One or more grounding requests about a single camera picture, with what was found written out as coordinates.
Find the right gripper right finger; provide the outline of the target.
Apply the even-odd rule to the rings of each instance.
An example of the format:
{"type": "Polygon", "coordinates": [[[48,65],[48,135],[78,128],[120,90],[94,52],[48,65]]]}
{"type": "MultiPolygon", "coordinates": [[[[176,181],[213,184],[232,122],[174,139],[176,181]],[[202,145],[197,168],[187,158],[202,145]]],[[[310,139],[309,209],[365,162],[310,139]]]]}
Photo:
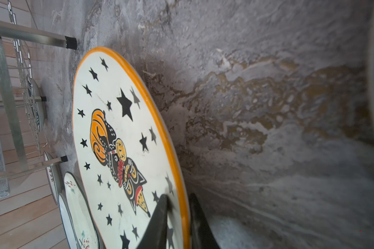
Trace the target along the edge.
{"type": "Polygon", "coordinates": [[[196,194],[189,195],[191,239],[193,249],[220,249],[196,194]]]}

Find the star pattern orange rim plate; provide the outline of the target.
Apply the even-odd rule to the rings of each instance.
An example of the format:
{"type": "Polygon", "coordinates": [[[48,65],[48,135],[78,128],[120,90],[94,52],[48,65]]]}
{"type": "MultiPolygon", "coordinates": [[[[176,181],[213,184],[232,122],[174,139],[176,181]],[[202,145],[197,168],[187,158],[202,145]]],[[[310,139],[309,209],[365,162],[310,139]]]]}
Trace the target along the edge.
{"type": "Polygon", "coordinates": [[[108,249],[135,249],[160,196],[166,246],[189,249],[190,209],[165,122],[144,81],[118,53],[90,50],[73,82],[72,130],[90,215],[108,249]]]}

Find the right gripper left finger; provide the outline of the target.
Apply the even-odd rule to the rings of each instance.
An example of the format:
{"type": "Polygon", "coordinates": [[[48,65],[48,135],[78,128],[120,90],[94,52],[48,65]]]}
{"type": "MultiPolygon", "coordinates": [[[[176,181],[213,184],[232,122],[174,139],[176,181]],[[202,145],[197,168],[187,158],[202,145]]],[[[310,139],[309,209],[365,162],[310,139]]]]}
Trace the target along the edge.
{"type": "Polygon", "coordinates": [[[162,194],[137,249],[165,249],[167,242],[168,196],[162,194]]]}

